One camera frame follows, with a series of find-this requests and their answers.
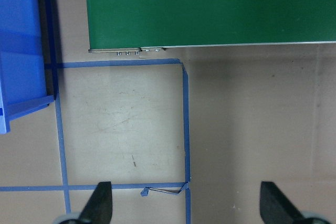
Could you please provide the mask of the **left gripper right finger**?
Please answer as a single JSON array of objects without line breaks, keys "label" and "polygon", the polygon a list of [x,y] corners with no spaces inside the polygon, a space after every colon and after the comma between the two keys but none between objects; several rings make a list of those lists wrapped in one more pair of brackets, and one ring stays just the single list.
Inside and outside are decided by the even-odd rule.
[{"label": "left gripper right finger", "polygon": [[264,223],[295,223],[304,219],[274,182],[261,182],[259,212]]}]

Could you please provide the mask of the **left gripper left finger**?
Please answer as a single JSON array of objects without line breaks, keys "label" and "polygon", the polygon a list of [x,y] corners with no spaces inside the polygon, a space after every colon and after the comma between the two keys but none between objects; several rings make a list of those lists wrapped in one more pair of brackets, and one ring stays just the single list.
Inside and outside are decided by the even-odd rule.
[{"label": "left gripper left finger", "polygon": [[99,182],[78,217],[79,223],[110,223],[112,219],[111,182]]}]

